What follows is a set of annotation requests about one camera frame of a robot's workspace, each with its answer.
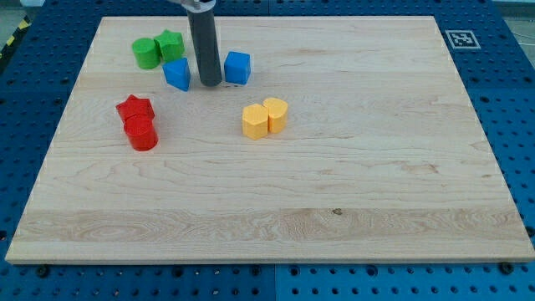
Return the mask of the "silver metal rod mount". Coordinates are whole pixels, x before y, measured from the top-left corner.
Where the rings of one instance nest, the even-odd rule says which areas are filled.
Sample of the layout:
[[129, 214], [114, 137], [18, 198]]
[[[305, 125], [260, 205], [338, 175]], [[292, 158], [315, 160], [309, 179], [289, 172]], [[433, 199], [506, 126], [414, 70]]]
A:
[[215, 7], [216, 0], [168, 0], [181, 5], [186, 10], [211, 10]]

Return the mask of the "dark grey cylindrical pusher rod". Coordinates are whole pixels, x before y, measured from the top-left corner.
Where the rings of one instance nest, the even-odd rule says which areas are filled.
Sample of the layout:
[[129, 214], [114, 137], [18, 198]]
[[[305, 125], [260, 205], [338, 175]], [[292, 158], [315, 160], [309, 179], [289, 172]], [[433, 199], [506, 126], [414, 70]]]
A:
[[222, 82], [213, 9], [187, 10], [200, 81], [207, 87]]

